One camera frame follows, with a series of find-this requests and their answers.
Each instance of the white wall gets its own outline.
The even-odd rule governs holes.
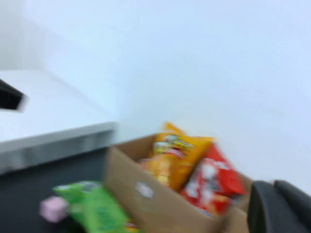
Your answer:
[[[21,1],[0,0],[0,70],[19,66],[22,7]]]
[[[120,122],[213,135],[254,179],[311,194],[308,0],[26,0],[25,67],[44,67]]]

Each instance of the snack bag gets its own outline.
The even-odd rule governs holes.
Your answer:
[[[171,123],[159,133],[148,159],[140,162],[156,179],[179,191],[213,138],[191,137]]]
[[[213,215],[223,214],[230,197],[245,194],[237,172],[212,143],[205,158],[181,192],[189,202]]]
[[[61,185],[54,191],[69,203],[70,215],[88,233],[141,232],[100,182]]]
[[[103,188],[86,196],[85,223],[89,233],[139,232],[117,200]]]

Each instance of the cardboard box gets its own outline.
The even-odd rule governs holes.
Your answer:
[[[224,233],[249,233],[247,224],[248,205],[249,197],[231,209],[228,221],[224,226]]]
[[[107,155],[105,185],[146,233],[219,232],[226,216],[206,216],[136,163],[148,155],[155,136],[112,146]],[[251,180],[241,178],[249,190]]]

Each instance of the white sticker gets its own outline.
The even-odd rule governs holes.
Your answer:
[[[135,189],[146,198],[152,198],[154,195],[153,190],[143,182],[137,182]]]

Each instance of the green snack bag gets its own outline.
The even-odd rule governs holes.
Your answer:
[[[55,187],[54,192],[69,203],[70,215],[85,227],[84,204],[85,196],[94,188],[102,188],[100,182],[83,181]]]
[[[88,233],[141,232],[100,182],[62,185],[54,191],[69,203],[69,213]]]
[[[106,189],[94,189],[86,196],[85,218],[91,233],[138,232],[130,227],[130,219],[117,200]]]

